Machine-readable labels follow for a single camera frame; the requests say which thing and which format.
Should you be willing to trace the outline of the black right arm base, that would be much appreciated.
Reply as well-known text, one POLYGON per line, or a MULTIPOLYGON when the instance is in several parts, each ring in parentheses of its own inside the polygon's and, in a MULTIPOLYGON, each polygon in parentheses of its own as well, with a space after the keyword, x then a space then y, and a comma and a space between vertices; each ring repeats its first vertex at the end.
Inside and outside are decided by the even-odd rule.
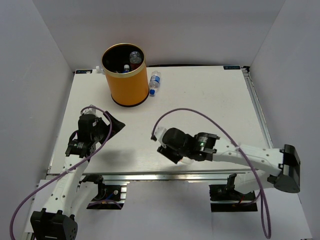
POLYGON ((233 173, 227 178, 226 184, 209 185, 210 207, 212 213, 239 213, 257 212, 257 200, 260 194, 254 191, 247 194, 235 191, 235 178, 233 173))

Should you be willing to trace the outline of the blue label plastic bottle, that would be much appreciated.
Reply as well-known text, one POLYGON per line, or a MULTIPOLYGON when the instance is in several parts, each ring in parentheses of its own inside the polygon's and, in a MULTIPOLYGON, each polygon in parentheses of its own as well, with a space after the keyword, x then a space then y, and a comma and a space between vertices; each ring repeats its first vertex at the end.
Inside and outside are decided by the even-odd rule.
POLYGON ((160 88, 162 80, 162 75, 159 71, 154 71, 151 73, 150 81, 148 84, 149 95, 154 97, 160 88))

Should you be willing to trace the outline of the red label plastic bottle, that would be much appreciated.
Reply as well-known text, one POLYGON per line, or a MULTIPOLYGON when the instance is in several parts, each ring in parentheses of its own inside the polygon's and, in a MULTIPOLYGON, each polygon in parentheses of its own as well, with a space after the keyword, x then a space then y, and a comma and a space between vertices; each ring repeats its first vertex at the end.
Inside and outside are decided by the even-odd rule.
POLYGON ((136 70, 142 63, 141 53, 139 51, 132 51, 129 54, 129 62, 130 62, 131 70, 132 71, 136 70))

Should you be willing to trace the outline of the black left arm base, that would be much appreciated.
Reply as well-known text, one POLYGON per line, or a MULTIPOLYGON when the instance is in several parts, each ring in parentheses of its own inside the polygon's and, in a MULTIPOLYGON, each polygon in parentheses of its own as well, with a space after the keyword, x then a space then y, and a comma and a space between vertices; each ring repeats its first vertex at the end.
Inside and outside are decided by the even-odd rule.
POLYGON ((102 175, 91 174, 79 181, 78 189, 86 182, 93 183, 94 192, 97 192, 88 203, 88 210, 120 210, 124 206, 127 182, 107 180, 102 175))

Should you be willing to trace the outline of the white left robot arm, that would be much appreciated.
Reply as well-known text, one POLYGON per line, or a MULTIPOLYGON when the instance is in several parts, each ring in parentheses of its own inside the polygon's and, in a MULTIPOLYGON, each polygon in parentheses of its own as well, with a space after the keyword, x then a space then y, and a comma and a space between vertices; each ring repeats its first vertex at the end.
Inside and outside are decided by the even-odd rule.
POLYGON ((125 124, 108 111, 102 114, 109 123, 96 115, 96 107, 86 108, 80 114, 78 127, 69 137, 62 172, 55 187, 40 211, 30 217, 37 240, 74 240, 78 233, 77 219, 92 199, 105 196, 103 177, 91 174, 83 177, 97 144, 104 146, 119 133, 125 124))

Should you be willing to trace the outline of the yellow cap clear bottle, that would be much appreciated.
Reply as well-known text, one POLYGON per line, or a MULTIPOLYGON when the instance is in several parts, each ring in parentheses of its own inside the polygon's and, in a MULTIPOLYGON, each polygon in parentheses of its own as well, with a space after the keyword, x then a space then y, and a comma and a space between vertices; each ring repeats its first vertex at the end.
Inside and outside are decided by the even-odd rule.
POLYGON ((185 165, 191 165, 195 161, 193 159, 189 159, 187 157, 183 157, 179 162, 182 163, 182 164, 185 164, 185 165))

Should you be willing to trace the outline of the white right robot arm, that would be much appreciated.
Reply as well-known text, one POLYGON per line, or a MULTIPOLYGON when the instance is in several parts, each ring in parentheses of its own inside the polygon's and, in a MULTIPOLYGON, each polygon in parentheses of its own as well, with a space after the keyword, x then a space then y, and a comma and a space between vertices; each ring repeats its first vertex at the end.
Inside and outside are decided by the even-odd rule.
POLYGON ((184 158, 196 162, 225 162, 253 168, 244 174, 232 174, 225 187, 226 195, 236 200, 258 189, 275 188, 296 194, 301 190, 301 161, 294 146, 258 148, 235 146, 216 134, 199 132, 189 135, 177 128, 158 127, 151 139, 160 143, 157 152, 177 164, 184 158))

